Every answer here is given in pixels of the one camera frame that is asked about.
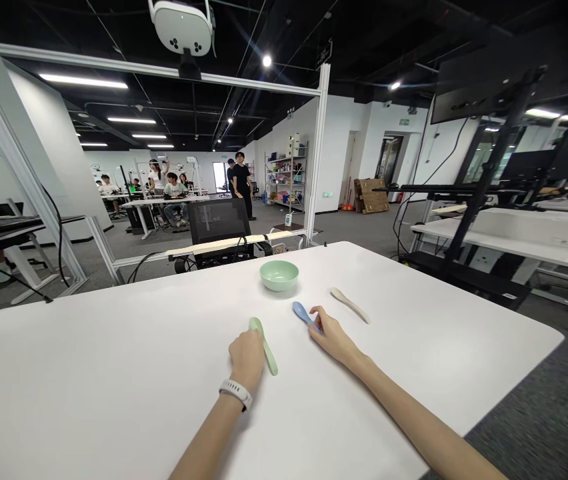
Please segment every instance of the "blue spoon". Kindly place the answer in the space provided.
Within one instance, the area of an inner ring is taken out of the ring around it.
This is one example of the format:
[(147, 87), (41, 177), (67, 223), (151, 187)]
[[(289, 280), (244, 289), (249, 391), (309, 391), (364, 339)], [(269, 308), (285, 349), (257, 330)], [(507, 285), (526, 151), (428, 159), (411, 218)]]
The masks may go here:
[(309, 317), (309, 314), (306, 313), (306, 308), (304, 308), (304, 305), (302, 305), (300, 302), (293, 302), (293, 311), (297, 314), (298, 317), (304, 320), (304, 322), (312, 325), (316, 332), (322, 334), (321, 330), (317, 328), (317, 325)]

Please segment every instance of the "beige spoon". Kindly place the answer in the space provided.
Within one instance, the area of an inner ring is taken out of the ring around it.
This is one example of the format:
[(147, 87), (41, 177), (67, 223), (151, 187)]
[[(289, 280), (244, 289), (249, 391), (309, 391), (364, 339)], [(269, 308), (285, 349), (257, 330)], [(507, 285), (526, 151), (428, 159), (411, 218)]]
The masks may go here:
[(352, 301), (348, 300), (348, 298), (346, 298), (346, 295), (340, 292), (340, 290), (336, 289), (335, 287), (332, 287), (331, 295), (334, 296), (336, 299), (340, 300), (340, 302), (352, 308), (355, 311), (355, 313), (358, 314), (360, 317), (362, 317), (362, 320), (364, 320), (366, 323), (371, 324), (371, 319), (366, 313), (364, 313), (364, 310), (362, 310)]

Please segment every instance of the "cardboard box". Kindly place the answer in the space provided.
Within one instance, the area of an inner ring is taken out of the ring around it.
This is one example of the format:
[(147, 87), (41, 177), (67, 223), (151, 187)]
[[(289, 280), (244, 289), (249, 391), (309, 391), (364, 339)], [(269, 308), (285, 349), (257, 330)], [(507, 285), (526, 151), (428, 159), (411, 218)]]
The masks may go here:
[(493, 208), (477, 214), (471, 231), (568, 248), (568, 212)]

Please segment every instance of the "plastic spoon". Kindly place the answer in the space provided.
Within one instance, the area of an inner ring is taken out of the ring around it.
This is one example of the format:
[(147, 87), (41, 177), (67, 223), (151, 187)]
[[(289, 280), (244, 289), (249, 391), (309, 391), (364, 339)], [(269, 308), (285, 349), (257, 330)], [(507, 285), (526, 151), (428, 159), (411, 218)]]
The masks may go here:
[(309, 325), (312, 325), (313, 328), (316, 330), (316, 332), (322, 333), (320, 329), (317, 328), (315, 322), (311, 320), (309, 314), (306, 313), (306, 308), (304, 308), (304, 305), (302, 305), (300, 302), (293, 302), (293, 311), (297, 314), (298, 317), (304, 320), (304, 322), (308, 323)]
[(249, 320), (249, 328), (251, 330), (259, 330), (259, 332), (262, 334), (262, 339), (264, 340), (264, 354), (266, 354), (266, 362), (268, 362), (269, 364), (271, 375), (276, 376), (279, 370), (277, 368), (273, 352), (271, 352), (269, 344), (266, 343), (266, 337), (264, 336), (264, 328), (262, 328), (262, 322), (260, 322), (259, 318), (257, 317), (251, 317), (251, 319)]
[(332, 287), (331, 295), (334, 296), (336, 299), (340, 300), (340, 302), (352, 308), (355, 311), (355, 313), (358, 314), (360, 317), (362, 317), (362, 320), (364, 320), (366, 323), (368, 323), (369, 325), (371, 324), (371, 319), (366, 313), (364, 313), (364, 310), (362, 310), (352, 301), (348, 300), (348, 298), (346, 298), (346, 295), (340, 292), (340, 290), (336, 289), (335, 287)]

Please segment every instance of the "wooden board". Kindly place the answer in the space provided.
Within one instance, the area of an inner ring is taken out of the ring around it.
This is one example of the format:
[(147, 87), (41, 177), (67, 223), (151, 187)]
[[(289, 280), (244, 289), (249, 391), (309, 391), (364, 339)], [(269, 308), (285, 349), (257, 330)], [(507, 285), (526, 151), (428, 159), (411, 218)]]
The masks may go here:
[(357, 212), (377, 213), (389, 209), (388, 194), (374, 192), (374, 188), (384, 188), (383, 179), (355, 179), (355, 210)]

